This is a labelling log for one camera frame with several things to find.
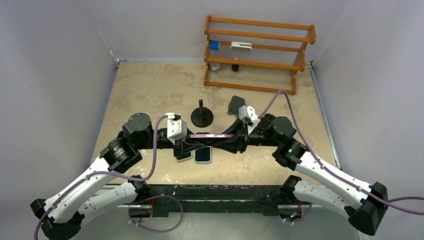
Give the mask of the phone with purple clear case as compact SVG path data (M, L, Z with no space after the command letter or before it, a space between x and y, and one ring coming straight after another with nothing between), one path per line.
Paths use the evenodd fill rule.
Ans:
M189 139L230 139L233 134L210 134L210 133L198 133L189 134L186 137Z

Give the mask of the black round-base phone stand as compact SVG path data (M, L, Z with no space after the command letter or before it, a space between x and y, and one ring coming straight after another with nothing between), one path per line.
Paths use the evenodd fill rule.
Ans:
M199 99L198 103L199 107L192 111L190 120L196 127L206 128L212 124L214 115L209 108L204 106L202 99Z

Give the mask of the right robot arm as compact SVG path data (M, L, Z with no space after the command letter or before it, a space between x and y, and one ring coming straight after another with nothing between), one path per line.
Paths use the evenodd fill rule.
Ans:
M285 116L265 114L237 119L220 137L213 138L213 148L242 153L248 146L275 147L275 161L284 168L304 174L319 182L314 186L298 179L281 189L288 204L296 200L314 203L341 213L363 234L374 236L388 210L388 190L354 178L318 157L305 143L295 139L297 130Z

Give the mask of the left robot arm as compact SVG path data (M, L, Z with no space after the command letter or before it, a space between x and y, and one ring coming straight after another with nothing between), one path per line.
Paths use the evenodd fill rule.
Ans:
M179 114L169 112L162 118L165 128L152 124L145 113L133 114L80 176L54 196L34 200L30 206L38 218L34 239L42 231L50 240L69 240L83 226L119 205L146 203L147 180L152 173L145 177L126 175L141 161L141 150L173 149L179 156L210 145L209 139L190 132Z

